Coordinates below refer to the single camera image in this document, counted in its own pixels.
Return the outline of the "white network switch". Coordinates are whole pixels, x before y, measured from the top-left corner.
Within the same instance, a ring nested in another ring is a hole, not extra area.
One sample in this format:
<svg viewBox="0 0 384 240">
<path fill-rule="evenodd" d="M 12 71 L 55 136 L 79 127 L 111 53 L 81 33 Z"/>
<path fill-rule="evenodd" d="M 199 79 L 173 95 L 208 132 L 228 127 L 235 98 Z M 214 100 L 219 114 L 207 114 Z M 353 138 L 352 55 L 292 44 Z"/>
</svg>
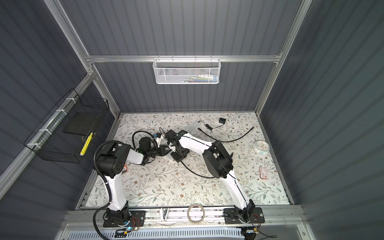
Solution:
<svg viewBox="0 0 384 240">
<path fill-rule="evenodd" d="M 167 158 L 169 161 L 172 161 L 172 160 L 173 160 L 173 157 L 172 157 L 171 153 L 168 153 L 168 154 L 166 155 L 166 158 Z"/>
<path fill-rule="evenodd" d="M 201 127 L 201 123 L 198 122 L 198 121 L 193 121 L 191 122 L 190 124 L 188 124 L 186 126 L 186 130 L 189 132 L 189 133 L 193 133 L 195 132 L 196 130 L 198 130 L 199 128 Z"/>
</svg>

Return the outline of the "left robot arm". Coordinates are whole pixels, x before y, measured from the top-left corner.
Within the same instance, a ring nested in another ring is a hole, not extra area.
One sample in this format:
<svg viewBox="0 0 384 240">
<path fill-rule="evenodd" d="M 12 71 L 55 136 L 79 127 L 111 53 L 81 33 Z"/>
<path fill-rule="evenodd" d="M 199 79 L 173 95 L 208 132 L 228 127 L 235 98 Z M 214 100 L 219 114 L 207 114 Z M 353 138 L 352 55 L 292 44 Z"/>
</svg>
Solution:
<svg viewBox="0 0 384 240">
<path fill-rule="evenodd" d="M 101 144 L 93 159 L 93 168 L 102 178 L 108 193 L 106 210 L 107 220 L 128 222 L 130 220 L 129 204 L 123 193 L 122 173 L 127 163 L 144 166 L 156 157 L 163 157 L 169 153 L 163 144 L 165 138 L 157 133 L 150 137 L 143 137 L 139 141 L 139 148 L 135 149 L 120 141 L 107 141 Z"/>
</svg>

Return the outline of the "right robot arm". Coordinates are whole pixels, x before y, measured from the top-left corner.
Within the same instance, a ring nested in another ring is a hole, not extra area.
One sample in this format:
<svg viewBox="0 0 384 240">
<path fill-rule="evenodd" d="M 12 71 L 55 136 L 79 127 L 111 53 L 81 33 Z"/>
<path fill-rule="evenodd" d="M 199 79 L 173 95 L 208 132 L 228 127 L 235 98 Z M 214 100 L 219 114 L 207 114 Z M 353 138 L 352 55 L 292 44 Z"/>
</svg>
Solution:
<svg viewBox="0 0 384 240">
<path fill-rule="evenodd" d="M 171 156 L 177 162 L 182 161 L 191 151 L 201 155 L 210 174 L 225 184 L 240 221 L 250 222 L 256 206 L 241 187 L 234 171 L 232 157 L 221 142 L 207 142 L 184 130 L 179 133 L 170 130 L 166 133 L 166 139 L 172 150 Z"/>
</svg>

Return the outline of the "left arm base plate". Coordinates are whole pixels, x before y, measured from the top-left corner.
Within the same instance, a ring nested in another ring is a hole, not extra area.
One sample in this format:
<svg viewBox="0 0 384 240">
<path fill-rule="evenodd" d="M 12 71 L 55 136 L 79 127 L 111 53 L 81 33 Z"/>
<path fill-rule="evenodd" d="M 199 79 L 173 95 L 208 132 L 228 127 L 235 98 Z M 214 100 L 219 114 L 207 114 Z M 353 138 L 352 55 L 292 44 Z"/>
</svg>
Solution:
<svg viewBox="0 0 384 240">
<path fill-rule="evenodd" d="M 112 211 L 107 209 L 103 214 L 103 227 L 143 227 L 145 218 L 145 211 Z"/>
</svg>

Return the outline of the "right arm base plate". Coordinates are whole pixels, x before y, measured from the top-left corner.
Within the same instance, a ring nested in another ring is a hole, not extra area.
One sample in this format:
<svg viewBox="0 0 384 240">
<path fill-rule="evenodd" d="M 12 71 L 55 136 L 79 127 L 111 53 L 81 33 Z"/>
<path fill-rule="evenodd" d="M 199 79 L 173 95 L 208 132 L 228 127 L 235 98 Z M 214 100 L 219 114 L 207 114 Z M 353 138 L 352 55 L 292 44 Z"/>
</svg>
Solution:
<svg viewBox="0 0 384 240">
<path fill-rule="evenodd" d="M 225 218 L 225 223 L 227 225 L 233 224 L 264 224 L 265 217 L 261 208 L 255 208 L 249 217 L 241 220 L 239 218 L 239 210 L 236 208 L 225 208 L 223 210 L 223 217 Z"/>
</svg>

